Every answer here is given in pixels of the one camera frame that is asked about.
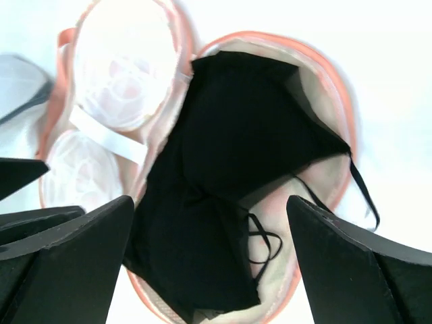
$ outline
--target black bra strap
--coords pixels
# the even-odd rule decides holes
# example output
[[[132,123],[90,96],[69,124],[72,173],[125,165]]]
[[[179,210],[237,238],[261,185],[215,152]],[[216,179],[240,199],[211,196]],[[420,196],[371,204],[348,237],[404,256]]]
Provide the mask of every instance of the black bra strap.
[[[381,223],[381,218],[379,217],[378,214],[378,210],[375,207],[375,204],[372,201],[371,195],[369,194],[369,191],[367,190],[365,181],[363,180],[362,176],[360,175],[360,172],[358,171],[358,169],[356,168],[353,160],[352,160],[352,154],[351,152],[349,153],[349,157],[350,157],[350,172],[352,177],[354,178],[354,181],[356,182],[357,186],[360,188],[360,191],[362,192],[364,199],[366,200],[369,208],[372,210],[375,219],[377,221],[377,225],[375,226],[375,230],[377,230],[379,224]],[[294,176],[297,180],[299,180],[303,186],[306,188],[306,190],[308,191],[308,193],[310,194],[310,196],[312,197],[313,201],[315,202],[315,204],[317,204],[318,207],[324,209],[325,211],[327,211],[328,213],[332,213],[332,211],[330,211],[328,209],[327,206],[325,206],[323,204],[323,202],[317,197],[317,195],[309,188],[309,186],[303,181],[301,180],[298,176]]]
[[[262,236],[264,239],[265,245],[267,245],[267,248],[269,249],[269,255],[268,255],[266,261],[258,262],[258,261],[253,261],[253,260],[249,259],[249,262],[254,264],[254,265],[263,265],[263,267],[259,271],[258,275],[255,277],[255,281],[257,283],[259,283],[259,281],[261,280],[266,268],[269,265],[269,262],[272,261],[275,257],[277,257],[278,254],[281,252],[282,246],[284,245],[284,242],[282,241],[281,237],[278,236],[277,234],[265,231],[256,215],[249,213],[248,216],[254,222],[256,228],[258,229],[258,231],[256,231],[256,232],[249,232],[249,236]],[[280,243],[279,248],[277,249],[276,253],[273,256],[271,255],[271,244],[270,244],[269,236],[271,236],[273,238],[277,238],[279,240],[279,243]]]

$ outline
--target gray fabric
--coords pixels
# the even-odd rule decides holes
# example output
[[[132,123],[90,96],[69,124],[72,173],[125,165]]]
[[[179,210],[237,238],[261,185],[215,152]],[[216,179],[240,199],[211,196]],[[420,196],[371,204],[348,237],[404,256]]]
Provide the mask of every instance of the gray fabric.
[[[53,84],[50,81],[45,82],[45,84],[40,88],[40,90],[31,98],[29,101],[19,106],[17,109],[11,111],[4,117],[0,118],[0,126],[7,123],[11,119],[15,118],[19,114],[33,108],[34,106],[40,105],[46,102],[51,94],[51,89]]]

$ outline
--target white bra cup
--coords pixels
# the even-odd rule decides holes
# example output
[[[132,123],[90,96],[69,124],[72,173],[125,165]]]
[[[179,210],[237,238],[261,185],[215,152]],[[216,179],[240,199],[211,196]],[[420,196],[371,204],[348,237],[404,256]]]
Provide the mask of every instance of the white bra cup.
[[[46,207],[80,205],[92,211],[123,194],[114,154],[79,131],[63,133],[53,145],[43,178]]]
[[[127,2],[133,11],[114,11],[114,0],[93,8],[83,22],[74,58],[76,103],[117,130],[136,129],[155,114],[178,64],[161,8],[153,1],[126,0],[122,6],[128,7]]]

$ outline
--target white background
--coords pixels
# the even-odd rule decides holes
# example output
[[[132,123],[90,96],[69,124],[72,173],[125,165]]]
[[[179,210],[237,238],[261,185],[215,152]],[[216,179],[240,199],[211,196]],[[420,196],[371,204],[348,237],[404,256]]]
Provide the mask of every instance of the white background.
[[[55,75],[57,33],[74,25],[87,2],[0,0],[0,53],[19,53]],[[192,22],[198,47],[231,32],[260,30],[298,38],[335,62],[354,89],[360,129],[358,166],[381,213],[378,234],[432,251],[432,23],[426,1],[183,0],[180,4]],[[0,206],[8,211],[38,208],[33,194],[18,194]],[[337,210],[352,220],[364,211],[354,187]],[[313,323],[302,283],[272,323],[288,321]],[[124,269],[107,322],[160,323],[142,305]]]

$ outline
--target white elastic band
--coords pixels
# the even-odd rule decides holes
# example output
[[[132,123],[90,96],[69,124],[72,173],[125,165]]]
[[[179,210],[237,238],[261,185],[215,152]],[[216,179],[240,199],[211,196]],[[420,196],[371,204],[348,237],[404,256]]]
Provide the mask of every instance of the white elastic band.
[[[144,164],[148,151],[146,145],[110,130],[78,106],[72,109],[69,120],[79,131],[108,151],[139,165]]]

